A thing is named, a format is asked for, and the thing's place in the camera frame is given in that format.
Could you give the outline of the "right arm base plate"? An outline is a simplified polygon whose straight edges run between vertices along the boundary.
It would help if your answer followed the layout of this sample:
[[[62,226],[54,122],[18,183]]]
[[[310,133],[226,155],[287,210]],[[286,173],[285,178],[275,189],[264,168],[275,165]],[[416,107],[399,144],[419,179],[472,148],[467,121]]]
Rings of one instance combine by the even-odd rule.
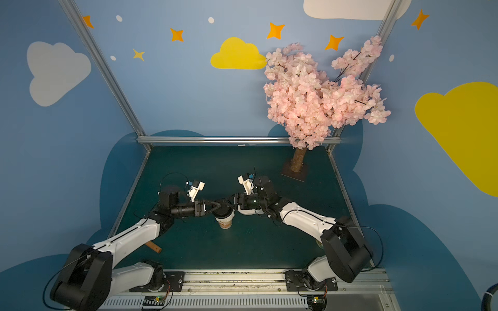
[[[284,278],[288,292],[335,292],[338,290],[336,278],[316,281],[309,272],[303,270],[287,270],[284,272]]]

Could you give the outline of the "paper milk tea cup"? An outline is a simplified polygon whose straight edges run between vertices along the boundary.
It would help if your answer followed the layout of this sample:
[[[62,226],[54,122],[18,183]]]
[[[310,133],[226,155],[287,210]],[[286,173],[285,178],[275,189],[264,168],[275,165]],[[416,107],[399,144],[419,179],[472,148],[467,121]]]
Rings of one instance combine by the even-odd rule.
[[[218,224],[220,225],[220,227],[222,229],[229,229],[229,228],[231,228],[231,226],[233,224],[233,218],[234,218],[234,216],[235,216],[235,212],[232,211],[227,216],[223,216],[223,217],[216,216],[215,219],[216,219],[216,221],[218,222]]]

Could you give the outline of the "black cup lid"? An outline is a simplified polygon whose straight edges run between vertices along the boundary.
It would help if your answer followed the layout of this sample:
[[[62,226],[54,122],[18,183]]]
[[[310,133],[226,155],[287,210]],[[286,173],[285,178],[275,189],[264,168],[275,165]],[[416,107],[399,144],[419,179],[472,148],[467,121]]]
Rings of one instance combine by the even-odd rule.
[[[233,213],[233,208],[231,207],[219,207],[213,212],[215,218],[226,219]]]

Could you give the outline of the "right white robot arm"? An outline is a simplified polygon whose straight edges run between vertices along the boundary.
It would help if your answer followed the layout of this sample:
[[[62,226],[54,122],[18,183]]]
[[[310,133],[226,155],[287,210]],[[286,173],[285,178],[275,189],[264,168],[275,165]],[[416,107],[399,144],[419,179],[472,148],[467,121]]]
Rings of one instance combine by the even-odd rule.
[[[373,259],[372,248],[351,218],[336,219],[312,212],[277,194],[266,176],[242,175],[238,181],[244,191],[222,199],[217,212],[227,217],[236,212],[247,216],[265,215],[274,222],[297,228],[321,243],[324,256],[311,261],[301,271],[285,273],[286,281],[295,292],[324,290],[337,279],[352,283]]]

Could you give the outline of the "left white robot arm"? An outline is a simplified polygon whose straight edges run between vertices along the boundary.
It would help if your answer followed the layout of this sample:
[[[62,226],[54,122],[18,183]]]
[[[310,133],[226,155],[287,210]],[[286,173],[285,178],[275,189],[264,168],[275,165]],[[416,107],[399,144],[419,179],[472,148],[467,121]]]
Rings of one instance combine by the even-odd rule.
[[[124,268],[116,266],[142,245],[166,233],[176,219],[209,214],[231,215],[228,200],[196,200],[202,184],[194,184],[183,202],[179,187],[159,191],[158,203],[137,224],[94,245],[74,247],[56,275],[49,297],[66,310],[98,310],[110,297],[133,288],[160,292],[168,287],[163,266],[152,260]]]

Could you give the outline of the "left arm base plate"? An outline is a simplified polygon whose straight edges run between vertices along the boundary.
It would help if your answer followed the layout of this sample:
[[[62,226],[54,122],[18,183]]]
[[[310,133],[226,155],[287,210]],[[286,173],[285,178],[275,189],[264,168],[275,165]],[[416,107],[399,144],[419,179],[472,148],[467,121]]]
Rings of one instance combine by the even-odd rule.
[[[131,288],[129,292],[181,292],[184,284],[185,272],[163,271],[154,272],[152,279],[146,285]]]

